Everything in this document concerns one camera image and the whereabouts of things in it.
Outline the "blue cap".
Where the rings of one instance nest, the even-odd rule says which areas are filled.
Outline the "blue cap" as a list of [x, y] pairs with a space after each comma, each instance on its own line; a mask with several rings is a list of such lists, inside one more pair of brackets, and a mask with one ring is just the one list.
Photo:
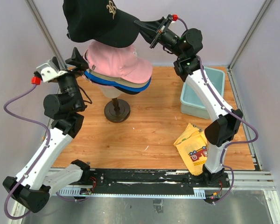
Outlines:
[[84, 76], [86, 79], [88, 79], [92, 83], [101, 85], [106, 88], [114, 87], [115, 89], [120, 90], [120, 91], [130, 94], [130, 95], [136, 95], [136, 94], [146, 90], [151, 83], [151, 78], [143, 84], [136, 84], [136, 83], [128, 82], [124, 79], [119, 79], [119, 80], [115, 80], [115, 81], [107, 80], [107, 79], [103, 79], [102, 77], [97, 77], [88, 71], [84, 72]]

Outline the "pink cap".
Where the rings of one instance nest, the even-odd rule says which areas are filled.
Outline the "pink cap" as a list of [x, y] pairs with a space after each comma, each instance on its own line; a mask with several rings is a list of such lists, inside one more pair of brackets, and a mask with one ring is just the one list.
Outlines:
[[130, 45], [125, 48], [111, 47], [93, 41], [83, 55], [90, 70], [95, 73], [122, 78], [131, 83], [143, 84], [153, 73], [152, 64], [138, 56], [136, 48]]

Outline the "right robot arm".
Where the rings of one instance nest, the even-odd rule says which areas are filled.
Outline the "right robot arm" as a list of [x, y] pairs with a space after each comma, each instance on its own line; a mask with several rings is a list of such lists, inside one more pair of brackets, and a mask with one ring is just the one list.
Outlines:
[[202, 32], [197, 28], [189, 28], [178, 36], [169, 28], [176, 20], [176, 15], [168, 15], [156, 21], [135, 20], [134, 24], [150, 48], [161, 44], [165, 51], [176, 55], [176, 74], [194, 90], [206, 107], [212, 123], [204, 131], [208, 142], [208, 157], [199, 179], [206, 186], [212, 187], [228, 177], [223, 167], [225, 152], [240, 128], [243, 113], [240, 109], [234, 110], [208, 78], [198, 56], [203, 48]]

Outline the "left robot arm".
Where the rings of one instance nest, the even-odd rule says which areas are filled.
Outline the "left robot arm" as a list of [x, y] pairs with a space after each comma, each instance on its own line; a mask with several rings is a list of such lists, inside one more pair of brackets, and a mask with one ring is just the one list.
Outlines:
[[[38, 66], [31, 80], [31, 89], [4, 104], [5, 112], [11, 116], [38, 124], [46, 130], [43, 143], [27, 165], [15, 177], [8, 176], [3, 181], [3, 187], [8, 192], [4, 204], [4, 212], [8, 217], [10, 214], [7, 205], [10, 198], [30, 212], [37, 213], [62, 188], [75, 182], [84, 185], [90, 181], [90, 166], [81, 160], [74, 160], [68, 167], [47, 176], [59, 154], [80, 131], [84, 121], [81, 112], [87, 108], [77, 77], [86, 72], [88, 63], [77, 48], [73, 48], [71, 57], [65, 63], [67, 66], [62, 69], [57, 58], [53, 57]], [[7, 107], [12, 102], [28, 95], [41, 83], [50, 82], [56, 82], [60, 89], [59, 94], [49, 94], [43, 100], [44, 114], [53, 120], [51, 127], [8, 110]]]

